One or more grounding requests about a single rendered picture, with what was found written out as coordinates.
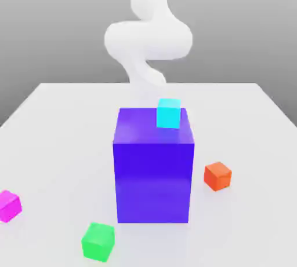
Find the large purple box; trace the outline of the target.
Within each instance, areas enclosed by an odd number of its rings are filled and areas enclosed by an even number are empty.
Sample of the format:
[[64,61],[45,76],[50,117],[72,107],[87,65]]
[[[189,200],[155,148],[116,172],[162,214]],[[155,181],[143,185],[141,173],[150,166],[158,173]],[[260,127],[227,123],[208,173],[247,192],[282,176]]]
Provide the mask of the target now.
[[179,129],[156,126],[155,108],[120,108],[113,139],[119,223],[187,223],[194,138],[185,109]]

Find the small cyan cube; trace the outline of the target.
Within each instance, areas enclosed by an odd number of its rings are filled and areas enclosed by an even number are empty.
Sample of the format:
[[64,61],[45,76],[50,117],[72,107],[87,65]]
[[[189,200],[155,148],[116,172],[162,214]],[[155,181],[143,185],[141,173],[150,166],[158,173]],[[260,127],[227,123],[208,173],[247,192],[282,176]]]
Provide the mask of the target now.
[[157,127],[178,129],[180,127],[181,100],[161,98],[157,106]]

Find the small orange cube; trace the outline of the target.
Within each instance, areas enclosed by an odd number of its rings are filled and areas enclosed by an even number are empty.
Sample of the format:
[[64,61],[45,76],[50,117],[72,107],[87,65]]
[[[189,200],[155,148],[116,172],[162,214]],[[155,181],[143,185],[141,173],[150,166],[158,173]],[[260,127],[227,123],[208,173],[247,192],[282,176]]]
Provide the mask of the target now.
[[232,171],[222,162],[205,166],[204,182],[213,190],[219,191],[230,186]]

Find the small green cube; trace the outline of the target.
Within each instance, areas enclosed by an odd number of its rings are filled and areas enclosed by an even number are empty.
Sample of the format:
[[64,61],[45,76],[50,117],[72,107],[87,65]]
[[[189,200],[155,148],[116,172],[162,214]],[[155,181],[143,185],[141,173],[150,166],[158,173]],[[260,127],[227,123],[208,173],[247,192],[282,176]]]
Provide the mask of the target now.
[[82,251],[86,258],[107,262],[115,245],[113,226],[92,222],[82,240]]

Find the small magenta cube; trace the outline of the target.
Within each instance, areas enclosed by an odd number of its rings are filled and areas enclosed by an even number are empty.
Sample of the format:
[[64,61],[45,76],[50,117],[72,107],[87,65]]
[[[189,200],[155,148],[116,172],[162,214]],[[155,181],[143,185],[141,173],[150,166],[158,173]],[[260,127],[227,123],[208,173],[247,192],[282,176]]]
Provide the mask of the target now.
[[22,212],[18,195],[8,190],[0,192],[0,221],[7,223]]

